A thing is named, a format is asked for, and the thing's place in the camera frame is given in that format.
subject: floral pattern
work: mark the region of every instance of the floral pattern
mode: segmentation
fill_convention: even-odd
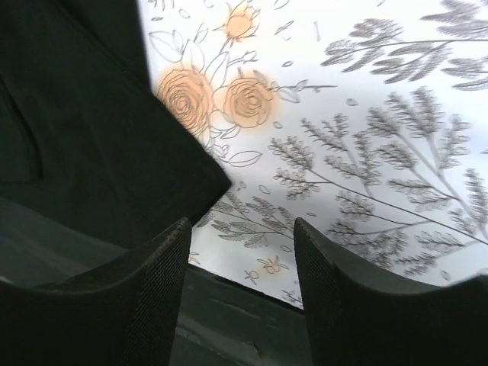
[[[140,0],[154,93],[235,183],[191,263],[302,307],[305,217],[418,281],[486,271],[488,2],[413,2]]]

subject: floral fabric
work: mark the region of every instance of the floral fabric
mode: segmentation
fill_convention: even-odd
[[[488,1],[139,1],[155,95],[235,183],[192,264],[301,307],[305,217],[418,281],[487,270]]]

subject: black garment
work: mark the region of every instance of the black garment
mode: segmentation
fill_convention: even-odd
[[[0,3],[0,194],[126,248],[196,223],[229,180],[139,80],[142,45],[101,25],[118,6],[61,2]]]
[[[450,287],[413,281],[303,219],[294,242],[315,366],[486,364],[488,276]]]
[[[179,220],[62,284],[0,281],[2,364],[169,364],[190,240],[190,223]]]

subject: dark green surface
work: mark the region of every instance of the dark green surface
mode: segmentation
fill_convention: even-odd
[[[123,252],[0,198],[0,277],[64,281]],[[303,314],[189,266],[171,366],[200,365],[310,366]]]

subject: flower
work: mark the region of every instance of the flower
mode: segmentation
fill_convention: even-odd
[[[157,97],[194,136],[209,128],[212,88],[199,72],[172,70],[161,82]]]
[[[241,77],[218,88],[213,100],[229,124],[253,128],[268,120],[273,93],[259,79]]]
[[[223,31],[227,39],[240,42],[247,37],[251,37],[258,29],[256,17],[259,10],[255,10],[249,5],[249,0],[244,0],[231,9],[229,19],[223,26]]]

